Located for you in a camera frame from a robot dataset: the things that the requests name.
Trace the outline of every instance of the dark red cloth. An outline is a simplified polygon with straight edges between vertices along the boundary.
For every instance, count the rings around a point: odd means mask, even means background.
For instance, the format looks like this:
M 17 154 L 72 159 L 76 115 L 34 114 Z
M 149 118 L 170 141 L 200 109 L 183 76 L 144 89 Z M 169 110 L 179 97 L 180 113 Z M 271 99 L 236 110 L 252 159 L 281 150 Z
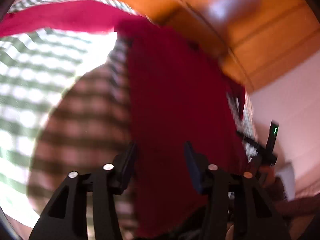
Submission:
M 206 203 L 191 185 L 185 141 L 225 171 L 245 170 L 246 154 L 226 99 L 227 92 L 244 89 L 171 29 L 136 20 L 121 22 L 115 31 L 133 39 L 128 69 L 131 133 L 138 145 L 137 235 L 153 237 Z
M 71 1 L 37 5 L 7 14 L 0 23 L 0 37 L 40 28 L 109 32 L 121 20 L 142 18 L 97 1 Z

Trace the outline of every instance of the pink wall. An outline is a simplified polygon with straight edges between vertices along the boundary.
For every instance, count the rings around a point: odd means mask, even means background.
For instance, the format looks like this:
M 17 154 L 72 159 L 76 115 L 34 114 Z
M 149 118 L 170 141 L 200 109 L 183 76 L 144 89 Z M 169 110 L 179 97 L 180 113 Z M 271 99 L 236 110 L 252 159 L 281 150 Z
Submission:
M 271 120 L 279 122 L 277 165 L 292 162 L 296 190 L 320 179 L 320 51 L 251 99 L 261 142 L 266 143 Z

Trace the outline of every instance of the wooden cabinet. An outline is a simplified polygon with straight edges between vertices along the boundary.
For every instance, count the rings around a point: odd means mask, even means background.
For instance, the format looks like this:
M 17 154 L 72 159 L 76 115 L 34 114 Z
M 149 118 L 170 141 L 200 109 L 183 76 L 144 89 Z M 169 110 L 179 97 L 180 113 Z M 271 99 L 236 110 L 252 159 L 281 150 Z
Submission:
M 305 0 L 121 0 L 218 57 L 254 91 L 320 49 L 320 25 Z

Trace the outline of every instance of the checkered cloth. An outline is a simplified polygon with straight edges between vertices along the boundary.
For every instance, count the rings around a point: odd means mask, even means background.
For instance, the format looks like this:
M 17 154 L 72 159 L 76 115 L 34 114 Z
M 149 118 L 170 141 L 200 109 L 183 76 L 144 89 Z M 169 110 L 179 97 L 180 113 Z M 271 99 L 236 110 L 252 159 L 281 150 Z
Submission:
M 9 12 L 64 1 L 70 0 L 17 0 Z M 124 3 L 97 1 L 136 14 Z M 70 171 L 92 172 L 126 149 L 127 50 L 128 43 L 112 35 L 49 28 L 0 38 L 0 206 L 5 213 L 33 227 Z M 101 63 L 95 62 L 99 57 Z M 228 99 L 238 129 L 254 135 L 249 97 L 243 121 L 237 119 L 237 102 Z M 125 239 L 137 227 L 131 189 L 115 196 Z M 90 195 L 87 223 L 91 240 Z

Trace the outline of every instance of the silver screw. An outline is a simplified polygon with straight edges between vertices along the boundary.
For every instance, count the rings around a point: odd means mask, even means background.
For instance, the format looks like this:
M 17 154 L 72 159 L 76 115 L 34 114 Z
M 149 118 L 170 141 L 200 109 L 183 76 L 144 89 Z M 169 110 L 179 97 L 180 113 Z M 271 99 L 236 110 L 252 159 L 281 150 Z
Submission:
M 210 164 L 210 165 L 208 166 L 208 169 L 209 169 L 210 171 L 217 171 L 219 168 L 218 168 L 218 166 L 215 165 L 215 164 Z
M 252 173 L 251 173 L 251 172 L 248 172 L 248 171 L 246 171 L 246 172 L 243 174 L 243 176 L 244 176 L 245 178 L 247 178 L 247 179 L 252 179 L 252 177 L 253 177 Z
M 104 169 L 105 171 L 110 171 L 110 170 L 112 170 L 113 168 L 114 168 L 114 166 L 113 166 L 113 164 L 111 164 L 111 163 L 108 163 L 108 164 L 103 165 L 103 169 Z
M 70 172 L 69 174 L 68 174 L 68 177 L 69 178 L 75 178 L 76 176 L 78 176 L 78 172 L 76 172 L 76 171 L 72 171 L 72 172 Z

